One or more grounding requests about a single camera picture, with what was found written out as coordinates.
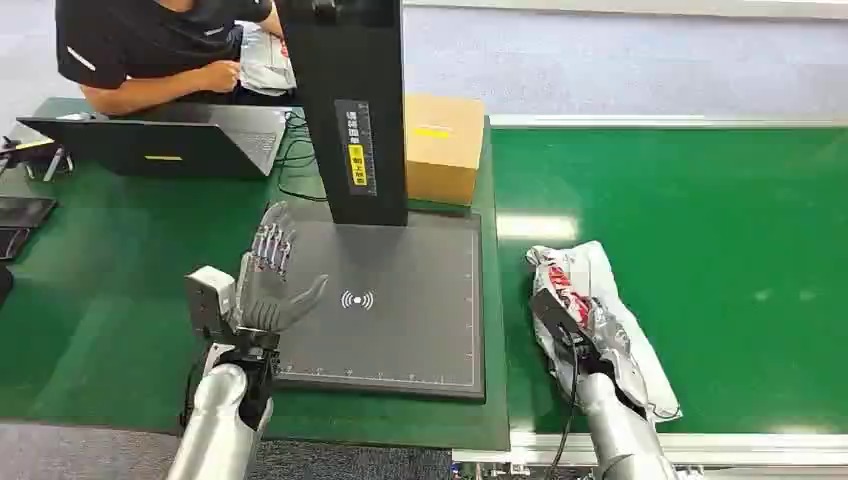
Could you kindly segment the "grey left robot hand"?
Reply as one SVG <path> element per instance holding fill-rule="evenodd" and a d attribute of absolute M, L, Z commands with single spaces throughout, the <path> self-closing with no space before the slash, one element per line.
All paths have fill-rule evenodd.
<path fill-rule="evenodd" d="M 241 257 L 236 285 L 234 321 L 239 327 L 281 333 L 302 320 L 321 300 L 329 276 L 319 274 L 311 285 L 293 294 L 288 266 L 297 236 L 289 204 L 267 207 L 251 246 Z"/>

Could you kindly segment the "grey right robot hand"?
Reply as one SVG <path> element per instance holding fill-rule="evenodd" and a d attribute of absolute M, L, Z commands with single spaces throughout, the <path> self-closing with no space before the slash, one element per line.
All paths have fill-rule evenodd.
<path fill-rule="evenodd" d="M 605 373 L 627 396 L 646 395 L 644 377 L 632 354 L 631 339 L 616 315 L 598 298 L 583 297 L 585 317 L 567 320 L 565 329 L 582 375 Z"/>

